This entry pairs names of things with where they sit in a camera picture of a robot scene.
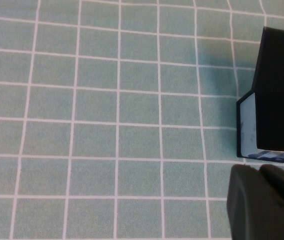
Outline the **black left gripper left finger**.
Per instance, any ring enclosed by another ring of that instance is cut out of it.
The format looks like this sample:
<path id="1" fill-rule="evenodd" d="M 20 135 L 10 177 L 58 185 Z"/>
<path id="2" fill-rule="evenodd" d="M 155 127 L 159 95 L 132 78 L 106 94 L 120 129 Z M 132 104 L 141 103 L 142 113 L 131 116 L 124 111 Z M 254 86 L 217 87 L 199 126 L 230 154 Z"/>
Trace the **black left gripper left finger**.
<path id="1" fill-rule="evenodd" d="M 231 168 L 226 208 L 233 240 L 284 240 L 284 199 L 259 169 Z"/>

